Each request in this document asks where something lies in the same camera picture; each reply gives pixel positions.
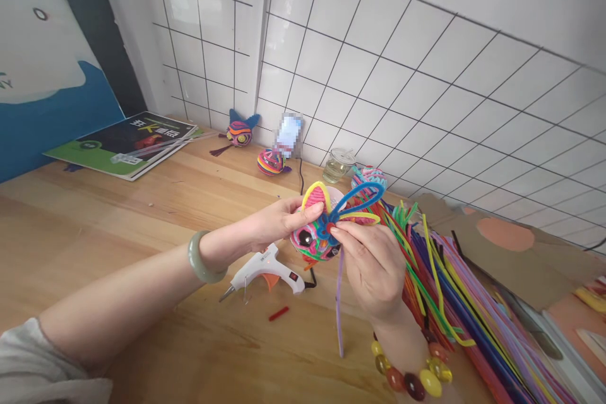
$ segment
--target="cardboard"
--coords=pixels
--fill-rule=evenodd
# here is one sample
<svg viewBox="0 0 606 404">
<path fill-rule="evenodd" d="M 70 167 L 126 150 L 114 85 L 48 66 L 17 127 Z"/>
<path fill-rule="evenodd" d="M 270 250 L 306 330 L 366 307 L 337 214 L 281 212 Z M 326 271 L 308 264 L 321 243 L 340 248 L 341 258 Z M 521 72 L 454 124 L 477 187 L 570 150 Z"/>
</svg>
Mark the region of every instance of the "cardboard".
<svg viewBox="0 0 606 404">
<path fill-rule="evenodd" d="M 477 222 L 487 214 L 453 211 L 433 194 L 423 194 L 416 202 L 437 233 L 452 237 L 454 230 L 467 259 L 537 311 L 606 275 L 606 261 L 535 227 L 517 224 L 530 229 L 535 242 L 524 251 L 510 251 L 478 231 Z"/>
</svg>

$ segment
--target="glue gun nozzle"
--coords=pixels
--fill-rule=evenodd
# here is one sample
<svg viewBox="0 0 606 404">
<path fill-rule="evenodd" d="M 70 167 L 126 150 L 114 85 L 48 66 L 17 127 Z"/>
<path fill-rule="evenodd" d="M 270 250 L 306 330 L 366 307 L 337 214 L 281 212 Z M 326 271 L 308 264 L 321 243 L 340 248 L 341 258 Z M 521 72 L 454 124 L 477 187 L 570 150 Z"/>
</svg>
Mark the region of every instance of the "glue gun nozzle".
<svg viewBox="0 0 606 404">
<path fill-rule="evenodd" d="M 225 300 L 233 291 L 235 290 L 234 286 L 230 286 L 229 289 L 219 298 L 219 303 Z"/>
</svg>

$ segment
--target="wire grid panel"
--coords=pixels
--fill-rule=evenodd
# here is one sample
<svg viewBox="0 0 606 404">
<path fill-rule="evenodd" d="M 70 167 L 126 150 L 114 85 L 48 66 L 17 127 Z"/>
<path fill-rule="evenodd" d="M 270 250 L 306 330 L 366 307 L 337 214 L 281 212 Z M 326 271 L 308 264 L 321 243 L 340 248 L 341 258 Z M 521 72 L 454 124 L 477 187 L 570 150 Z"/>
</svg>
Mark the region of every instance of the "wire grid panel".
<svg viewBox="0 0 606 404">
<path fill-rule="evenodd" d="M 258 141 L 306 121 L 304 159 L 353 148 L 433 193 L 581 246 L 606 225 L 606 76 L 423 0 L 268 0 Z"/>
<path fill-rule="evenodd" d="M 171 113 L 226 129 L 254 113 L 263 0 L 150 0 Z"/>
</svg>

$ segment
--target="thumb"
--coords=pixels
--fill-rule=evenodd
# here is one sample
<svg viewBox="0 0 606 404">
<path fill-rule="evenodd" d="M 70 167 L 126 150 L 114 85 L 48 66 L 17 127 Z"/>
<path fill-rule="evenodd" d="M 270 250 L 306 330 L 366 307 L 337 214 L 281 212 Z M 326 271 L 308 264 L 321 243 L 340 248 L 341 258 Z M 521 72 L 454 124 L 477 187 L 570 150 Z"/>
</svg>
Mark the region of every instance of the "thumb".
<svg viewBox="0 0 606 404">
<path fill-rule="evenodd" d="M 318 202 L 305 210 L 298 211 L 284 218 L 284 227 L 289 232 L 293 232 L 319 218 L 324 210 L 324 203 Z"/>
</svg>

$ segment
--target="sleeve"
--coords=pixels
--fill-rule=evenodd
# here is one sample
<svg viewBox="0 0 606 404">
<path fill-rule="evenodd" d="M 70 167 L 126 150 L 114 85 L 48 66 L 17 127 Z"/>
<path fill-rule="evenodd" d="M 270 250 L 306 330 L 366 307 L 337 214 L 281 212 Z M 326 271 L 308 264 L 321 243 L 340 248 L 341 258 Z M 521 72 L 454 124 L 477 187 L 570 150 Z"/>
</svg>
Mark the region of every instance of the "sleeve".
<svg viewBox="0 0 606 404">
<path fill-rule="evenodd" d="M 109 379 L 91 379 L 44 336 L 38 319 L 0 336 L 0 404 L 106 404 Z"/>
</svg>

